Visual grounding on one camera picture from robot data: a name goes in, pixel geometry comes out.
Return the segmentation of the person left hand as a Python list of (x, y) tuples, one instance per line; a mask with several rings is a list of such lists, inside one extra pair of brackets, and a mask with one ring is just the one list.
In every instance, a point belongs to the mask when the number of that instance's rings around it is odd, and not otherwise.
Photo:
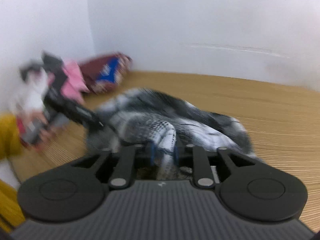
[[(37, 152), (41, 152), (52, 139), (65, 129), (64, 125), (49, 124), (44, 114), (39, 111), (20, 113), (15, 115), (15, 118), (19, 143), (24, 148)], [(32, 142), (25, 140), (27, 132), (35, 133), (36, 138)]]

